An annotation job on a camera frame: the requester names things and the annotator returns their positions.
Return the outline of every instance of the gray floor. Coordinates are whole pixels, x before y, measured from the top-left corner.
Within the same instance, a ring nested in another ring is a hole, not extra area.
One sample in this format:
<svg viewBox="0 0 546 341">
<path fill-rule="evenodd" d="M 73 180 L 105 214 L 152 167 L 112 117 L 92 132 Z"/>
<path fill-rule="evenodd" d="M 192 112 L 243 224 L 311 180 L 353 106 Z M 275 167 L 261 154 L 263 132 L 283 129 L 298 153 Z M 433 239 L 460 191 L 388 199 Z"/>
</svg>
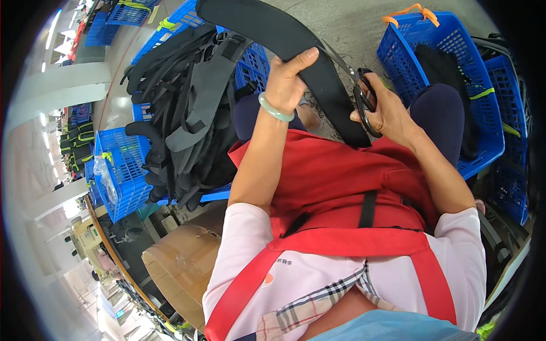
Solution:
<svg viewBox="0 0 546 341">
<path fill-rule="evenodd" d="M 106 99 L 94 105 L 95 129 L 123 127 L 132 122 L 132 106 L 126 92 L 127 84 L 119 85 L 123 71 L 131 59 L 157 28 L 158 23 L 172 13 L 184 0 L 163 0 L 153 23 L 142 27 L 122 26 L 106 51 L 114 78 Z M 385 24 L 381 16 L 414 4 L 402 0 L 266 0 L 265 2 L 289 13 L 305 24 L 316 36 L 325 39 L 353 67 L 366 66 L 382 75 L 376 50 L 383 37 Z M 459 17 L 471 35 L 487 36 L 497 32 L 495 25 L 475 0 L 435 0 L 421 2 L 432 11 L 451 11 Z M 344 83 L 348 79 L 342 76 Z M 319 133 L 335 139 L 333 129 L 325 124 Z M 203 212 L 177 211 L 179 218 L 191 219 Z"/>
</svg>

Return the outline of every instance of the pink shirt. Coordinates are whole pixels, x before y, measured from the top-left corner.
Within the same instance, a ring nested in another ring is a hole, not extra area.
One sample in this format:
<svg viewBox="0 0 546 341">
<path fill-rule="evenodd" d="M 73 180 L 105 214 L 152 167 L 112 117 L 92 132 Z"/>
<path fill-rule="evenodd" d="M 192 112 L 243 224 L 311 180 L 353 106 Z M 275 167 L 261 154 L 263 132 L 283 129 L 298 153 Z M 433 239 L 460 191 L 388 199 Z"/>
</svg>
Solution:
<svg viewBox="0 0 546 341">
<path fill-rule="evenodd" d="M 232 280 L 273 239 L 268 215 L 259 207 L 243 203 L 228 207 L 222 234 L 218 258 L 203 295 L 205 322 Z M 446 275 L 458 327 L 473 331 L 485 305 L 486 276 L 477 210 L 442 215 L 434 237 L 427 238 Z M 258 319 L 266 313 L 351 275 L 362 269 L 364 262 L 295 251 L 285 251 L 280 259 L 233 324 L 227 340 L 255 332 Z M 368 258 L 367 263 L 369 280 L 378 297 L 402 310 L 427 314 L 410 257 Z M 288 332 L 284 340 L 299 339 L 307 327 Z"/>
</svg>

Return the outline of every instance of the black scissors handle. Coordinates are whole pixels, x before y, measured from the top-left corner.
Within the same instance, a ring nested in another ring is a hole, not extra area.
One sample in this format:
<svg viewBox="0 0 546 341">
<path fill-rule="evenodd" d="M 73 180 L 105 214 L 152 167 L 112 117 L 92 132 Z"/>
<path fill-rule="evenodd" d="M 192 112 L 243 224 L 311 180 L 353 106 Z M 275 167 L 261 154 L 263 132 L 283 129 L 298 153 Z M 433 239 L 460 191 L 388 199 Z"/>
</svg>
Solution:
<svg viewBox="0 0 546 341">
<path fill-rule="evenodd" d="M 376 103 L 377 103 L 376 92 L 372 88 L 372 86 L 371 86 L 370 82 L 368 81 L 368 79 L 366 79 L 366 77 L 364 77 L 364 74 L 368 73 L 368 72 L 372 72 L 372 71 L 370 69 L 363 69 L 363 68 L 358 69 L 358 74 L 360 76 L 360 80 L 366 85 L 366 87 L 368 88 L 368 91 L 370 92 L 370 94 L 373 96 L 373 98 L 376 100 Z M 364 93 L 362 92 L 362 89 L 360 88 L 360 86 L 358 84 L 354 85 L 353 94 L 354 94 L 355 100 L 357 102 L 357 108 L 358 108 L 358 113 L 360 114 L 360 119 L 362 121 L 362 127 L 366 131 L 368 131 L 368 133 L 370 133 L 370 135 L 372 135 L 373 137 L 379 139 L 380 137 L 383 136 L 383 134 L 376 131 L 372 127 L 372 125 L 370 124 L 370 121 L 368 120 L 368 116 L 366 115 L 366 109 L 368 109 L 370 112 L 375 112 L 376 107 L 370 103 L 370 101 L 368 100 L 368 98 L 366 96 L 364 96 Z"/>
</svg>

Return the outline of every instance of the red line on floor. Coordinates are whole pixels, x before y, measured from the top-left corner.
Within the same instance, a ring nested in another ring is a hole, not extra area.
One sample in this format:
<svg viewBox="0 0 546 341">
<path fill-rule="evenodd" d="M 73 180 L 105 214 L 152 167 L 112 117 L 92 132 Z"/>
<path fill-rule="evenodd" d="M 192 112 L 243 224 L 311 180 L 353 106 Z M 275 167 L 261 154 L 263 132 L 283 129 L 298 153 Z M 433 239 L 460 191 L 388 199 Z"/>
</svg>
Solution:
<svg viewBox="0 0 546 341">
<path fill-rule="evenodd" d="M 104 101 L 104 106 L 103 106 L 103 111 L 100 113 L 100 120 L 99 120 L 99 127 L 98 127 L 98 130 L 100 130 L 100 124 L 102 123 L 102 118 L 104 116 L 104 110 L 106 109 L 106 104 L 108 102 L 108 96 L 110 95 L 110 90 L 112 89 L 112 85 L 114 84 L 114 80 L 116 79 L 116 76 L 117 76 L 117 72 L 120 70 L 120 66 L 121 64 L 123 63 L 123 61 L 125 60 L 125 55 L 127 54 L 127 52 L 129 51 L 129 48 L 131 47 L 131 45 L 133 45 L 133 41 L 135 40 L 135 38 L 137 37 L 138 33 L 140 32 L 140 29 L 142 28 L 142 26 L 144 26 L 144 23 L 147 22 L 146 20 L 144 22 L 142 22 L 139 26 L 139 28 L 137 29 L 135 35 L 133 36 L 133 39 L 131 39 L 131 42 L 129 43 L 129 45 L 127 46 L 127 49 L 125 50 L 125 53 L 123 54 L 123 57 L 121 57 L 121 61 L 119 63 L 119 65 L 117 66 L 117 69 L 116 69 L 116 73 L 114 73 L 114 77 L 112 77 L 112 81 L 110 82 L 110 87 L 108 88 L 108 92 L 106 92 L 106 100 Z"/>
</svg>

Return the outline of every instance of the clear plastic bag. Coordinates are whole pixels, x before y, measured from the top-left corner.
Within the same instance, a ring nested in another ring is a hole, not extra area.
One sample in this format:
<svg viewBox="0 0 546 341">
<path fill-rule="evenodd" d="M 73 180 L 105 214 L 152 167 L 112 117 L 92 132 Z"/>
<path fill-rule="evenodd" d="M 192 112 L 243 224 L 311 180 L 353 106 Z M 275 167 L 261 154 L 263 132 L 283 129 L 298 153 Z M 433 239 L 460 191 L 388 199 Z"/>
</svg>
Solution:
<svg viewBox="0 0 546 341">
<path fill-rule="evenodd" d="M 106 187 L 106 193 L 112 204 L 115 204 L 117 201 L 116 188 L 114 183 L 110 178 L 110 173 L 108 172 L 108 167 L 106 161 L 102 155 L 95 156 L 95 165 L 93 166 L 93 172 L 95 175 L 100 176 L 100 182 Z"/>
</svg>

